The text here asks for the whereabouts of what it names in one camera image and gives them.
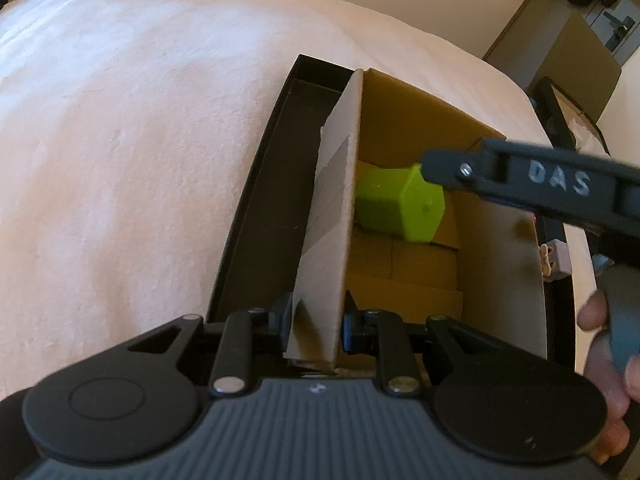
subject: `circular black cover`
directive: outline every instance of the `circular black cover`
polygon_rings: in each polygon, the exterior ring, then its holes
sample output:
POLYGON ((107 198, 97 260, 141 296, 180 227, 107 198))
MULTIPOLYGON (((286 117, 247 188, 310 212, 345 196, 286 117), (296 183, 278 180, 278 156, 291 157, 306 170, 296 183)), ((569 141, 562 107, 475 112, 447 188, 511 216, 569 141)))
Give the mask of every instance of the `circular black cover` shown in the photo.
POLYGON ((197 413, 191 382, 162 356, 138 352, 111 359, 99 354, 64 368, 32 388, 22 407, 39 447, 60 460, 93 464, 162 449, 197 413))
POLYGON ((596 387, 572 370, 500 353, 469 356, 436 388, 433 406, 460 444, 519 464, 577 456, 607 415, 596 387))

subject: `silver screw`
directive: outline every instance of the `silver screw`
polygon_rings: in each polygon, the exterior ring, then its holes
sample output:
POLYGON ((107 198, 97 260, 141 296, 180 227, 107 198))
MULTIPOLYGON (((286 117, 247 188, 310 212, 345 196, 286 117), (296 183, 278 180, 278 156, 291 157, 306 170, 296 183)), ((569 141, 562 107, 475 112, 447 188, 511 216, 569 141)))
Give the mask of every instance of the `silver screw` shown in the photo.
POLYGON ((418 389, 420 382, 415 377, 398 375, 386 384, 395 394, 410 394, 418 389))
POLYGON ((466 162, 463 162, 462 164, 460 164, 460 173, 462 174, 462 176, 469 178, 474 174, 474 170, 466 162))
POLYGON ((240 377, 218 377, 213 381, 213 389, 219 394, 236 394, 244 390, 246 383, 240 377))

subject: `white bedspread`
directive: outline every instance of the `white bedspread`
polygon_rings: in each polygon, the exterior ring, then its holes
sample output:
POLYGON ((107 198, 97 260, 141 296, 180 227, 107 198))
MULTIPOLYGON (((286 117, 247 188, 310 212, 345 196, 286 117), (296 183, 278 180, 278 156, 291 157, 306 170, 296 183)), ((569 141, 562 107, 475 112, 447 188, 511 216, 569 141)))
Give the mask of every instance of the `white bedspread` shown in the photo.
POLYGON ((0 399, 205 313, 300 53, 375 67, 546 142, 506 76, 345 2, 20 0, 0 12, 0 399))

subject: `human hand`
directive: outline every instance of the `human hand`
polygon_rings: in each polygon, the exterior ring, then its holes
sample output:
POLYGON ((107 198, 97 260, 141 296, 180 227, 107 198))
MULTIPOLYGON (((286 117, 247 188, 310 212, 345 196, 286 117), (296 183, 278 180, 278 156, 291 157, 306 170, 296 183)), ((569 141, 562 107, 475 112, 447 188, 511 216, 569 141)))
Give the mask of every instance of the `human hand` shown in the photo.
MULTIPOLYGON (((591 331, 607 322, 607 301, 604 293, 597 291, 581 308, 577 316, 578 326, 591 331)), ((611 355, 609 332, 596 335, 589 348, 584 376, 588 378, 607 403, 607 421, 591 457, 603 464, 610 456, 622 453, 629 443, 629 429, 622 420, 631 400, 640 402, 640 356, 634 355, 626 364, 624 376, 615 369, 611 355)))

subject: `lime green hexagonal object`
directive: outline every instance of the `lime green hexagonal object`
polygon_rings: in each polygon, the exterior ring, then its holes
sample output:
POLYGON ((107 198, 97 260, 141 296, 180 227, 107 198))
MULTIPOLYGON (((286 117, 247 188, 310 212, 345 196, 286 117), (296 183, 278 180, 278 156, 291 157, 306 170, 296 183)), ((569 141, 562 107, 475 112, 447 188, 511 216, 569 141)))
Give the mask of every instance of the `lime green hexagonal object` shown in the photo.
POLYGON ((365 229, 430 242, 444 215, 442 187, 425 182, 421 164, 369 170, 356 184, 355 217, 365 229))

